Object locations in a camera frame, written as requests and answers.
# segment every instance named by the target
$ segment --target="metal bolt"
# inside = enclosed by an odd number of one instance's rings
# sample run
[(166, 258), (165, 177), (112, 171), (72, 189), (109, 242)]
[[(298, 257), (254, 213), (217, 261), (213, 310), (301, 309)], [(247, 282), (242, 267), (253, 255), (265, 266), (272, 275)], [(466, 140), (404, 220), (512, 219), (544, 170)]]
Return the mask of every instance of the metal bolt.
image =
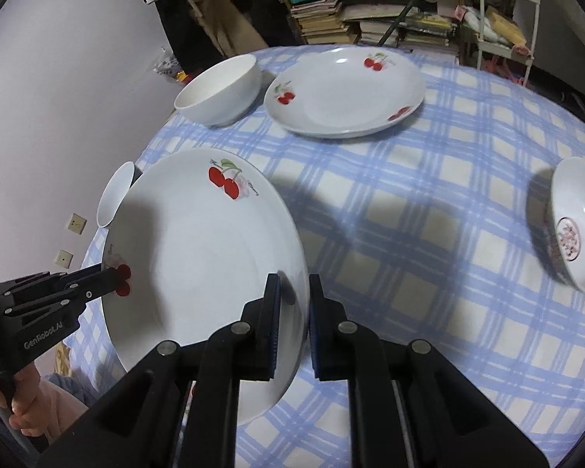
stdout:
[(176, 351), (177, 348), (178, 345), (176, 345), (173, 341), (167, 340), (158, 343), (156, 351), (162, 356), (170, 356)]
[(247, 334), (250, 332), (251, 326), (247, 322), (234, 322), (231, 329), (234, 334)]
[(424, 339), (417, 339), (412, 343), (412, 350), (417, 354), (428, 354), (431, 352), (431, 345), (429, 345)]
[(353, 322), (347, 320), (338, 324), (338, 330), (342, 334), (353, 334), (357, 331), (357, 326)]

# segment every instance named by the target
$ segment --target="wall socket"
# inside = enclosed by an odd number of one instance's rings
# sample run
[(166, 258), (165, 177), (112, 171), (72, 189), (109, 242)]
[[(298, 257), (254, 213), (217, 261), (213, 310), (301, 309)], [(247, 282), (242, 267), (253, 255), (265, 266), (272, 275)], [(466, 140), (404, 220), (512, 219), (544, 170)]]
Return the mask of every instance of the wall socket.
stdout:
[(86, 224), (86, 219), (76, 213), (73, 213), (72, 219), (67, 224), (67, 230), (75, 232), (76, 234), (82, 234)]
[(58, 250), (57, 259), (54, 263), (62, 268), (69, 269), (72, 264), (73, 255), (69, 251)]

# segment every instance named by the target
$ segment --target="hand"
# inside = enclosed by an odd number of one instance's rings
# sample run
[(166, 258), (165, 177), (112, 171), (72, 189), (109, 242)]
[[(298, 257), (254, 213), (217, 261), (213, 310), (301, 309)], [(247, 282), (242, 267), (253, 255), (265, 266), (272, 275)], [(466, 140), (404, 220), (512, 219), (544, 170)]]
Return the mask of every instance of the hand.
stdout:
[[(16, 393), (11, 403), (13, 415), (9, 423), (13, 429), (21, 429), (25, 436), (41, 436), (47, 430), (50, 420), (50, 402), (39, 387), (40, 379), (34, 363), (14, 376)], [(0, 407), (8, 408), (2, 392)]]

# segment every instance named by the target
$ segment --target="plate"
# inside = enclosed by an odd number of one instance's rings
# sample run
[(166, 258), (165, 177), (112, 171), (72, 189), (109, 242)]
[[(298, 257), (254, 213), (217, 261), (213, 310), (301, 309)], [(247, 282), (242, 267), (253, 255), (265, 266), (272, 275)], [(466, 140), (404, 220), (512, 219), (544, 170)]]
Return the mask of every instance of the plate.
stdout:
[(407, 58), (382, 48), (341, 47), (284, 70), (264, 105), (274, 121), (295, 133), (349, 138), (393, 126), (424, 97), (425, 80)]
[(585, 159), (566, 158), (556, 167), (547, 217), (557, 273), (585, 292)]
[(241, 382), (238, 422), (282, 397), (306, 338), (309, 281), (284, 201), (249, 162), (228, 151), (179, 151), (150, 167), (110, 226), (103, 265), (127, 264), (131, 292), (102, 298), (110, 339), (131, 369), (160, 341), (197, 343), (237, 321), (282, 278), (278, 362), (269, 382)]

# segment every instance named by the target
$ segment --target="blue and white checkered tablecloth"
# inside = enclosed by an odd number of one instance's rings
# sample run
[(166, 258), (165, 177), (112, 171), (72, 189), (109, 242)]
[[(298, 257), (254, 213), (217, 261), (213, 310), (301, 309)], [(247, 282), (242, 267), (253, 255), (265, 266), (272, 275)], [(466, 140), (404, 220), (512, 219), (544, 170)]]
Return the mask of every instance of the blue and white checkered tablecloth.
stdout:
[[(319, 46), (256, 55), (275, 74)], [(146, 170), (184, 147), (235, 152), (273, 182), (310, 272), (381, 337), (432, 342), (554, 466), (585, 429), (585, 294), (550, 274), (541, 232), (551, 168), (585, 157), (585, 125), (488, 73), (413, 57), (424, 105), (367, 138), (284, 131), (257, 105), (223, 129), (179, 114), (151, 140)], [(84, 265), (100, 261), (105, 231)], [(106, 391), (124, 370), (100, 302), (70, 337), (76, 374)], [(238, 467), (349, 466), (346, 383), (304, 359), (280, 403), (238, 431)]]

